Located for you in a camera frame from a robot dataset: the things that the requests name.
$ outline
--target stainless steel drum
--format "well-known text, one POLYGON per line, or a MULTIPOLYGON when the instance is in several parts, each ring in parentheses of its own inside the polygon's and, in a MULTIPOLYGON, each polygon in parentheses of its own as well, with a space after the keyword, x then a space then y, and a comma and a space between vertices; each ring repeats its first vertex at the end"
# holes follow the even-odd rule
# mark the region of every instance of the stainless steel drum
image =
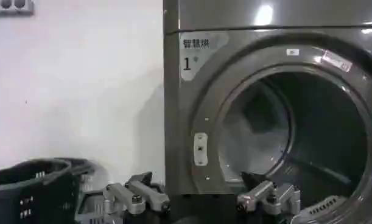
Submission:
POLYGON ((367 134, 348 88, 317 74, 271 75, 233 101, 219 140, 225 181, 241 172, 296 184, 303 206, 349 197, 367 161, 367 134))

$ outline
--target black laundry basket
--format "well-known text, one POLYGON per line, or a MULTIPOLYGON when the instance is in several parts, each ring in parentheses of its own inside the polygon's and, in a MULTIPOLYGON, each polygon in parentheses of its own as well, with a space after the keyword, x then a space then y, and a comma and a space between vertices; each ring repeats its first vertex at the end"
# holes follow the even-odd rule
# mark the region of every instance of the black laundry basket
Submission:
POLYGON ((71 163, 36 159, 0 170, 0 224, 74 223, 71 163))

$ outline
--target wall outlet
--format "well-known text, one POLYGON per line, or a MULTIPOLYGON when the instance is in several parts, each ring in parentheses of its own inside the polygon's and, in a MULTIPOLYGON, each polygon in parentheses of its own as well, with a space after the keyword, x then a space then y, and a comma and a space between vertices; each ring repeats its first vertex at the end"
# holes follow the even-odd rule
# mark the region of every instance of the wall outlet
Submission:
POLYGON ((31 15, 33 0, 0 0, 0 15, 31 15))

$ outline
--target bolt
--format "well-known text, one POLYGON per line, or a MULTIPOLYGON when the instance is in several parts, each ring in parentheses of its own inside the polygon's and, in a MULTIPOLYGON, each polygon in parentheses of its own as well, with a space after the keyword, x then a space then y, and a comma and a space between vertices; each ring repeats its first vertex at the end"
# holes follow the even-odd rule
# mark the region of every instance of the bolt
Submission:
POLYGON ((244 202, 240 202, 236 206, 237 211, 245 212, 247 210, 247 205, 244 202))
POLYGON ((169 203, 168 202, 164 202, 163 205, 161 205, 161 211, 168 212, 169 209, 170 209, 170 207, 169 207, 169 203))
POLYGON ((142 202, 142 197, 139 194, 135 194, 132 196, 132 203, 137 204, 142 202))
POLYGON ((274 194, 270 194, 267 197, 267 202, 270 203, 270 204, 275 204, 277 201, 278 201, 278 199, 276 198, 276 195, 274 195, 274 194))

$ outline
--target screw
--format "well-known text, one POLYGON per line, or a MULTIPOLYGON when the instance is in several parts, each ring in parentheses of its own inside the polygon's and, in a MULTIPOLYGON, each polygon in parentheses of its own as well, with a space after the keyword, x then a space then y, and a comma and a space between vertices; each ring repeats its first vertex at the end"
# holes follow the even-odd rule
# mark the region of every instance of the screw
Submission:
POLYGON ((142 202, 141 195, 135 194, 135 195, 132 196, 132 203, 133 204, 137 204, 137 203, 140 203, 140 202, 142 202))

